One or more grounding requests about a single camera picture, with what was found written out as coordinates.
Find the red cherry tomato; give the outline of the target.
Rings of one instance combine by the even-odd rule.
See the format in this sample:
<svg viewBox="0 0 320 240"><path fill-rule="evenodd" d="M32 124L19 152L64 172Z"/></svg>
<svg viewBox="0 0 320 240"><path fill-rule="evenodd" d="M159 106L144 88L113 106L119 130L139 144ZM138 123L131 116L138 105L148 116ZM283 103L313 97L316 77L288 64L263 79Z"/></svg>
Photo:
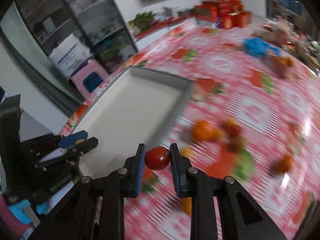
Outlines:
<svg viewBox="0 0 320 240"><path fill-rule="evenodd" d="M164 147L152 148L145 154L145 164L151 170L163 170L169 163L169 151Z"/></svg>
<svg viewBox="0 0 320 240"><path fill-rule="evenodd" d="M232 118L225 119L221 122L221 128L230 137L236 137L242 132L242 127Z"/></svg>

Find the orange mandarin with stem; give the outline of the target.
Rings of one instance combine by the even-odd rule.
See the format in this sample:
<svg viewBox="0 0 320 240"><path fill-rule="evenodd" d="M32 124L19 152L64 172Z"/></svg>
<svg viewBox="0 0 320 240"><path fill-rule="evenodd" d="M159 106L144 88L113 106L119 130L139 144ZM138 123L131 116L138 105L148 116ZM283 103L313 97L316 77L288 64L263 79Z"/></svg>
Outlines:
<svg viewBox="0 0 320 240"><path fill-rule="evenodd" d="M192 198L191 197L181 199L181 210L185 214L191 216L191 212L192 212Z"/></svg>

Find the small yellow kumquat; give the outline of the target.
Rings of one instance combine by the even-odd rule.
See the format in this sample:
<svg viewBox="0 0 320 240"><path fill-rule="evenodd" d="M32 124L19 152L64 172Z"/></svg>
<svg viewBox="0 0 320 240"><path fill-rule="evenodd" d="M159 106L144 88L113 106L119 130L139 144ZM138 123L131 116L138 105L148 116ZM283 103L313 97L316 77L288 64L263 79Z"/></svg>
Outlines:
<svg viewBox="0 0 320 240"><path fill-rule="evenodd" d="M180 150L180 155L186 158L192 158L194 155L193 150L190 147L184 147Z"/></svg>

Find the orange mandarin by tray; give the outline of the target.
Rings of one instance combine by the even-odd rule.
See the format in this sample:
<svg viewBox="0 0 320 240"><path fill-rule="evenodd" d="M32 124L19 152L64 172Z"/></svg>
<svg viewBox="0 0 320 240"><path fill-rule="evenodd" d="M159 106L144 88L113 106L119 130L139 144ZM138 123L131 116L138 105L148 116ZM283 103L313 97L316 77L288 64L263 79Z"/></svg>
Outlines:
<svg viewBox="0 0 320 240"><path fill-rule="evenodd" d="M191 138L195 142L219 140L223 133L206 120L199 120L193 127Z"/></svg>

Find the brown round longan fruit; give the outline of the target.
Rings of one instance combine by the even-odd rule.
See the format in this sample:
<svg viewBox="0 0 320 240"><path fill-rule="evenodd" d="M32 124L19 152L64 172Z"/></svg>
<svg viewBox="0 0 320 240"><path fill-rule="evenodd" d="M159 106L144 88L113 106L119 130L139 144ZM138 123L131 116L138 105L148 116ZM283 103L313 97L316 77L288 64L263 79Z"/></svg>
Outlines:
<svg viewBox="0 0 320 240"><path fill-rule="evenodd" d="M241 152L246 147L247 140L243 135L237 135L229 140L227 144L227 149L230 152Z"/></svg>

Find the grey white tray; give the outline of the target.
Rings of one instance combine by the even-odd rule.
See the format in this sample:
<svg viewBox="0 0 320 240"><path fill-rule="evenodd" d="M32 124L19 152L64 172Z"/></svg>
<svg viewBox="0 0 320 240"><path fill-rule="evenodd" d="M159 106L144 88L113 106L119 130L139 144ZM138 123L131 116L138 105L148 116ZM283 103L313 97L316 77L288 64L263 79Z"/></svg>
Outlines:
<svg viewBox="0 0 320 240"><path fill-rule="evenodd" d="M98 145L80 157L82 175L107 176L135 155L151 149L170 131L194 90L193 81L146 68L129 67L93 102L74 132L85 130Z"/></svg>

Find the pink plastic stool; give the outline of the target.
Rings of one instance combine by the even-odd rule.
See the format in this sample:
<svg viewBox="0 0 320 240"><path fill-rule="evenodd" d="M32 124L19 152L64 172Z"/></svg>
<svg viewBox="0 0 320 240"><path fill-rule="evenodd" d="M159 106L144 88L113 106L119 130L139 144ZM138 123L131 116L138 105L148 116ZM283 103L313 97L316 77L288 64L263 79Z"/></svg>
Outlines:
<svg viewBox="0 0 320 240"><path fill-rule="evenodd" d="M108 77L105 68L97 60L92 59L79 66L71 75L71 81L86 99Z"/></svg>

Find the strawberry pattern tablecloth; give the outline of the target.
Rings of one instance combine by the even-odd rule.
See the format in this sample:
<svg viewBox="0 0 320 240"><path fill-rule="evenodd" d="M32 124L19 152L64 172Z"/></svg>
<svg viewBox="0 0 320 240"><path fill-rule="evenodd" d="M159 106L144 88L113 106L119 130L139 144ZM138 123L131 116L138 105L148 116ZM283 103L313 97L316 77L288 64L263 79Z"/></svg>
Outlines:
<svg viewBox="0 0 320 240"><path fill-rule="evenodd" d="M242 49L247 28L187 20L125 63L195 81L195 92L160 145L175 142L197 168L233 176L287 239L319 200L319 78L289 55L280 79Z"/></svg>

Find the large orange mandarin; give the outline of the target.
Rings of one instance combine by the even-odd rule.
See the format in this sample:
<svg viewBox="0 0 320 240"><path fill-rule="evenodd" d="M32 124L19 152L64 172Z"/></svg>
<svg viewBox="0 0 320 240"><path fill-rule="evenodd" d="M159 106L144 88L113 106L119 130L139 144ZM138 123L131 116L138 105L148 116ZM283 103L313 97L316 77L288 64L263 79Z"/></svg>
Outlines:
<svg viewBox="0 0 320 240"><path fill-rule="evenodd" d="M287 154L283 156L280 160L278 160L274 166L274 172L278 174L284 174L292 170L294 157L291 154Z"/></svg>

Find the white printed sack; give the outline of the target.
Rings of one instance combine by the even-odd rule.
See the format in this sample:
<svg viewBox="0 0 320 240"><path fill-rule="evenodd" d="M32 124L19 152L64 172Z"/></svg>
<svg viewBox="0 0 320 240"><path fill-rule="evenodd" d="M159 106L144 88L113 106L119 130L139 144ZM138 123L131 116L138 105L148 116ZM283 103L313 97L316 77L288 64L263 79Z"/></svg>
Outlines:
<svg viewBox="0 0 320 240"><path fill-rule="evenodd" d="M86 62L92 52L77 36L71 33L49 55L49 60L69 80L81 64Z"/></svg>

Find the glass display cabinet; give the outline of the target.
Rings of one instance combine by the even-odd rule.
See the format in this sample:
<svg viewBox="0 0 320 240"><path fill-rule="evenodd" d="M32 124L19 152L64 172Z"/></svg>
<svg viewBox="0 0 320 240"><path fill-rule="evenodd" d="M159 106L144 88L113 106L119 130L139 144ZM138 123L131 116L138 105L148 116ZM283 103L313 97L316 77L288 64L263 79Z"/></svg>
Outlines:
<svg viewBox="0 0 320 240"><path fill-rule="evenodd" d="M16 0L15 3L23 22L47 56L71 34L88 46L109 73L137 53L114 0Z"/></svg>

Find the glass fruit bowl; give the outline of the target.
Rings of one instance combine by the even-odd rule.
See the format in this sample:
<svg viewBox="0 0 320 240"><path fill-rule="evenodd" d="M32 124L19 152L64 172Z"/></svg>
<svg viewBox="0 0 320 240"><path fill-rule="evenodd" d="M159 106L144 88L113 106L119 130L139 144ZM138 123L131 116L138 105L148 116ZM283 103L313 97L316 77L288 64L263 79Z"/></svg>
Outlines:
<svg viewBox="0 0 320 240"><path fill-rule="evenodd" d="M285 79L296 71L293 59L289 56L269 55L268 61L271 69L280 79Z"/></svg>

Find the blue plastic bag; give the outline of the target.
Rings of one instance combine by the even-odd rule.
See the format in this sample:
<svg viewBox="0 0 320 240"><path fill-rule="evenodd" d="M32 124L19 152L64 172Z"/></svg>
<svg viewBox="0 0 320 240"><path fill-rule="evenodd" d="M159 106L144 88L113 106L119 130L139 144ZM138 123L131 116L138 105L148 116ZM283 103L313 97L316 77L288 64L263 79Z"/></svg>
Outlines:
<svg viewBox="0 0 320 240"><path fill-rule="evenodd" d="M269 52L277 56L281 55L279 48L270 45L258 37L244 39L243 47L248 55L256 58L266 57Z"/></svg>

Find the green leafy vegetables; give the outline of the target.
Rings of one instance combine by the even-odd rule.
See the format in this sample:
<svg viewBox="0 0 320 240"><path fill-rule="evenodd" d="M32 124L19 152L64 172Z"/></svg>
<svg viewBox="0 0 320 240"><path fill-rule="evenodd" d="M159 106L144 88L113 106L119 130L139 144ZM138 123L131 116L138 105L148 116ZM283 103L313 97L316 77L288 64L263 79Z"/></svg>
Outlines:
<svg viewBox="0 0 320 240"><path fill-rule="evenodd" d="M155 23L156 14L153 11L137 14L134 19L128 22L130 27L136 27L140 31L150 29Z"/></svg>

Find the red gift boxes stack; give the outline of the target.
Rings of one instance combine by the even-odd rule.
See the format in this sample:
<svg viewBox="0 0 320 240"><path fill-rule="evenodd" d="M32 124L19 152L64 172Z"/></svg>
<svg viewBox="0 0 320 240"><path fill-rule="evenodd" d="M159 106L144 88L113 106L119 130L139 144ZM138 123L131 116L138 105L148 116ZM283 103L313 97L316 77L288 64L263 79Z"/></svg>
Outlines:
<svg viewBox="0 0 320 240"><path fill-rule="evenodd" d="M206 0L191 10L197 20L217 24L222 29L244 28L252 23L252 12L241 0Z"/></svg>

